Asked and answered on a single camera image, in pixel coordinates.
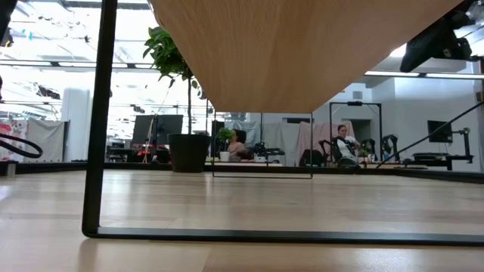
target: black metal frame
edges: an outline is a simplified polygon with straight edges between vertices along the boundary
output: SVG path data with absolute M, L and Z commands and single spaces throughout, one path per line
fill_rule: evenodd
M 214 110 L 214 118 L 215 118 L 215 121 L 217 120 L 217 111 Z M 264 130 L 264 125 L 263 125 L 263 122 L 264 122 L 264 113 L 260 113 L 260 142 L 262 143 L 263 142 L 263 136 L 262 136 L 262 133 L 263 133 L 263 130 Z M 313 178 L 313 169 L 312 169 L 312 151 L 313 151 L 313 144 L 312 144 L 312 113 L 311 113 L 311 121 L 310 121 L 310 126 L 311 126 L 311 154 L 309 155 L 309 162 L 311 163 L 311 165 L 308 167 L 309 169 L 309 176 L 308 177 L 274 177 L 274 176 L 254 176 L 254 175 L 251 175 L 251 176 L 243 176 L 243 175 L 215 175 L 216 173 L 216 166 L 215 166 L 215 154 L 216 152 L 212 152 L 212 177 L 214 178 L 277 178 L 277 179 L 312 179 Z M 216 141 L 217 141 L 217 135 L 212 135 L 212 139 L 213 139 L 213 142 L 212 142 L 212 145 L 215 147 L 216 146 Z M 265 158 L 265 167 L 269 167 L 269 160 L 268 160 L 268 157 Z
M 324 231 L 260 231 L 260 230 L 173 230 L 148 228 L 116 228 L 100 226 L 101 191 L 104 170 L 104 145 L 109 107 L 111 65 L 117 0 L 103 0 L 99 31 L 95 91 L 89 135 L 87 175 L 85 183 L 82 232 L 93 238 L 142 240 L 193 240 L 264 243 L 367 243 L 420 246 L 484 246 L 483 235 L 423 233 L 348 233 Z M 363 175 L 376 171 L 360 169 Z M 391 171 L 395 175 L 418 177 L 424 172 Z
M 360 101 L 355 102 L 330 102 L 330 137 L 333 137 L 333 105 L 346 105 L 349 107 L 361 107 L 363 105 L 367 106 L 378 106 L 378 125 L 380 128 L 380 159 L 383 159 L 383 151 L 381 145 L 383 143 L 383 129 L 382 129 L 382 116 L 381 116 L 381 103 L 365 103 Z

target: woman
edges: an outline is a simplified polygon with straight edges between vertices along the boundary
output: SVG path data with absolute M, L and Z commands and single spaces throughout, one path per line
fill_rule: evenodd
M 245 148 L 245 140 L 247 138 L 247 133 L 245 131 L 240 131 L 238 129 L 233 129 L 234 137 L 230 140 L 230 145 L 228 146 L 228 152 L 230 156 L 236 156 L 237 153 L 243 152 Z
M 356 139 L 354 139 L 354 137 L 348 136 L 347 134 L 348 134 L 348 128 L 345 125 L 338 125 L 338 136 L 345 140 L 345 141 L 338 140 L 337 141 L 338 147 L 340 148 L 340 152 L 343 155 L 343 157 L 352 158 L 356 160 L 356 156 L 353 155 L 351 151 L 349 151 L 347 145 L 348 143 L 354 144 L 356 149 L 359 150 L 361 148 L 361 144 Z

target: wooden floor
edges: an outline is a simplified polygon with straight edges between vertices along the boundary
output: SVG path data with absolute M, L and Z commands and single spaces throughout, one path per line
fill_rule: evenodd
M 482 271 L 481 249 L 89 240 L 85 172 L 0 179 L 0 271 Z M 484 186 L 106 171 L 101 224 L 484 235 Z

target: black hose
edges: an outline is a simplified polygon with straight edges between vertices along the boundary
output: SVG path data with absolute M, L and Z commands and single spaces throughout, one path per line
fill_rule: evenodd
M 40 146 L 34 144 L 31 141 L 27 141 L 27 140 L 24 140 L 24 139 L 20 139 L 20 138 L 10 136 L 10 135 L 6 135 L 6 134 L 2 134 L 2 133 L 0 133 L 0 138 L 10 139 L 10 140 L 14 140 L 14 141 L 19 141 L 19 142 L 24 143 L 24 144 L 28 144 L 31 147 L 33 147 L 35 150 L 37 150 L 37 152 L 39 153 L 39 154 L 28 153 L 25 150 L 21 150 L 20 148 L 14 147 L 13 145 L 7 144 L 4 141 L 0 140 L 0 147 L 4 147 L 4 148 L 6 148 L 10 151 L 13 151 L 13 152 L 21 155 L 21 156 L 25 156 L 27 158 L 32 158 L 32 159 L 38 159 L 44 153 L 44 151 L 42 150 L 42 148 L 40 148 Z
M 434 132 L 430 133 L 429 135 L 427 135 L 425 138 L 419 140 L 419 141 L 416 141 L 415 143 L 407 146 L 406 148 L 402 149 L 402 150 L 399 150 L 397 153 L 394 153 L 393 155 L 391 155 L 390 157 L 388 157 L 387 159 L 385 159 L 384 161 L 380 162 L 378 165 L 377 165 L 377 168 L 379 168 L 380 166 L 382 166 L 382 164 L 384 164 L 385 162 L 388 162 L 389 160 L 391 160 L 392 158 L 394 158 L 395 156 L 399 155 L 400 153 L 402 153 L 403 151 L 406 151 L 416 145 L 418 145 L 419 143 L 425 141 L 426 139 L 430 138 L 431 136 L 435 135 L 437 132 L 439 132 L 441 129 L 445 128 L 447 125 L 450 125 L 452 124 L 454 121 L 460 119 L 462 116 L 470 113 L 471 111 L 475 110 L 476 108 L 478 107 L 481 107 L 482 105 L 484 105 L 484 101 L 483 102 L 480 102 L 478 103 L 476 106 L 474 107 L 471 107 L 470 109 L 464 111 L 463 113 L 459 114 L 457 117 L 453 118 L 452 120 L 448 121 L 447 123 L 445 123 L 444 125 L 441 125 L 438 129 L 436 129 Z

